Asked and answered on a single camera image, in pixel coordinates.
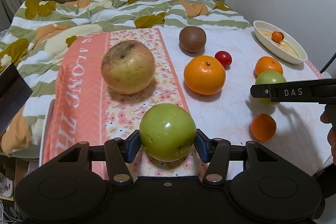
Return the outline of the person right hand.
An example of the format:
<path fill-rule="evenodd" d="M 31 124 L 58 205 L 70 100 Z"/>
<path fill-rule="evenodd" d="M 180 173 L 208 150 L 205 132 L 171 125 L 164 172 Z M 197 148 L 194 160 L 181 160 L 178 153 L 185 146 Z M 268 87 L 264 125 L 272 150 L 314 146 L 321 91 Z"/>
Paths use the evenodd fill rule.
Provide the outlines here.
<path fill-rule="evenodd" d="M 331 147 L 331 156 L 335 165 L 335 105 L 326 105 L 320 116 L 320 121 L 324 124 L 331 124 L 331 129 L 327 135 L 327 141 Z"/>

